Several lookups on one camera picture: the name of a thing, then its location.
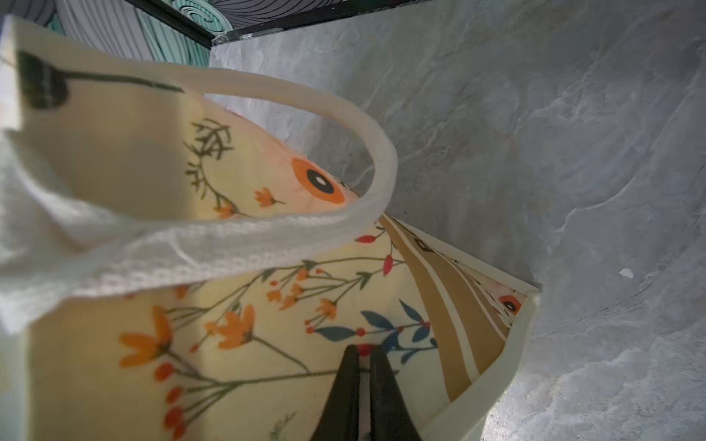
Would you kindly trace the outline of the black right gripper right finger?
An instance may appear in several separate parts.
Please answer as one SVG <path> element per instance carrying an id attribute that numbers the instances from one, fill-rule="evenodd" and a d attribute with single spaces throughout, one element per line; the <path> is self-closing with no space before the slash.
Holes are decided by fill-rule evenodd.
<path id="1" fill-rule="evenodd" d="M 421 441 L 382 347 L 370 355 L 371 439 Z"/>

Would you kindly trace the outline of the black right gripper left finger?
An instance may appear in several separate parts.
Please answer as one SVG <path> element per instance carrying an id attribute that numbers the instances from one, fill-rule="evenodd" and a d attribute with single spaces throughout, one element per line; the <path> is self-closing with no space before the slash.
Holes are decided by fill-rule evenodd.
<path id="1" fill-rule="evenodd" d="M 359 439 L 360 424 L 360 354 L 349 345 L 328 395 L 320 421 L 311 441 Z"/>

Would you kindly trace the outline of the floral canvas tote bag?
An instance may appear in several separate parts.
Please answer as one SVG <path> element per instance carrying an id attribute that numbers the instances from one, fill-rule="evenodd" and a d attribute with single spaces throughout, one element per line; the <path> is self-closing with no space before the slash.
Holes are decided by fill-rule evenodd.
<path id="1" fill-rule="evenodd" d="M 1 35 L 1 437 L 310 440 L 349 345 L 421 440 L 477 440 L 539 295 L 386 212 L 349 101 Z"/>

